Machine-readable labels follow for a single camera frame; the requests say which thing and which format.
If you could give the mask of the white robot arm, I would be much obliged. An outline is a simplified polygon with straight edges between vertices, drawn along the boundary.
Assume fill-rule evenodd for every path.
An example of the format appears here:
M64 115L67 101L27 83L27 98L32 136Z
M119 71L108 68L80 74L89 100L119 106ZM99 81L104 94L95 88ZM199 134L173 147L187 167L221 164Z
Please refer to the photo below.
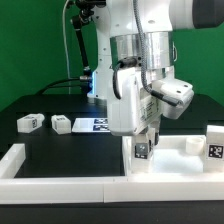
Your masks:
M75 0L79 31L96 25L98 66L84 66L88 98L107 106L109 130L136 148L159 139L160 119L178 118L190 104L191 84L174 75L172 32L224 23L224 0Z

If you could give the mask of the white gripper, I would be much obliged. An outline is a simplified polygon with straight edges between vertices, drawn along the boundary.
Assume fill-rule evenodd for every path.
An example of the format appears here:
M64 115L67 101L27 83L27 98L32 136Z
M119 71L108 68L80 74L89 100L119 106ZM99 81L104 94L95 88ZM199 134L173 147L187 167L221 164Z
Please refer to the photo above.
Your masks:
M115 67L107 98L108 125L113 135L137 135L151 123L149 143L156 146L160 132L160 121L156 119L164 113L165 105L142 87L140 71Z

